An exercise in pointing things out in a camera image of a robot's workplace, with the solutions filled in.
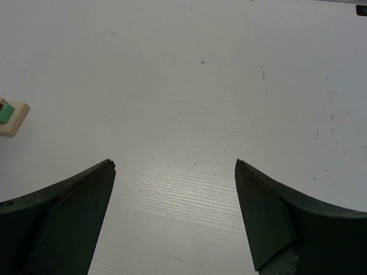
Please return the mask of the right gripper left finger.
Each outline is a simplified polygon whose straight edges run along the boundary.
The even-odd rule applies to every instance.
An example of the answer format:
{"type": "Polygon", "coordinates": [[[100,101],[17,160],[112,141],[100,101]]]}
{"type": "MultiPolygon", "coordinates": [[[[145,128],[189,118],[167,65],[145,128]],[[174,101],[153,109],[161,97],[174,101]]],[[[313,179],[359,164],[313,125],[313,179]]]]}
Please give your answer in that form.
{"type": "Polygon", "coordinates": [[[115,175],[106,159],[1,202],[1,274],[87,274],[115,175]]]}

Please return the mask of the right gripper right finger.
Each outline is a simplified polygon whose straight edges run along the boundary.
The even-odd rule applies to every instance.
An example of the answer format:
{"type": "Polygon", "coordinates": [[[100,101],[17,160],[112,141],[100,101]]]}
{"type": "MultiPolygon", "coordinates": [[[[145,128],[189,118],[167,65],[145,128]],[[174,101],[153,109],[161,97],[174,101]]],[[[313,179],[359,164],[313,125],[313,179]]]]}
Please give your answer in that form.
{"type": "Polygon", "coordinates": [[[243,160],[235,182],[259,274],[365,274],[366,213],[332,205],[243,160]]]}

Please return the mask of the green rectangular block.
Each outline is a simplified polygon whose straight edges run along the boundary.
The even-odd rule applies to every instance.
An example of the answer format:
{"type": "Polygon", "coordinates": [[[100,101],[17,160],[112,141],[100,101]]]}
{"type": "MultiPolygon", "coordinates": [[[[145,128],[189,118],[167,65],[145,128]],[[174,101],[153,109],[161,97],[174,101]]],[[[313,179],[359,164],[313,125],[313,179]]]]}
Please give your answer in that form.
{"type": "Polygon", "coordinates": [[[3,104],[3,108],[0,110],[0,124],[7,124],[14,111],[14,107],[11,106],[9,103],[3,104]]]}

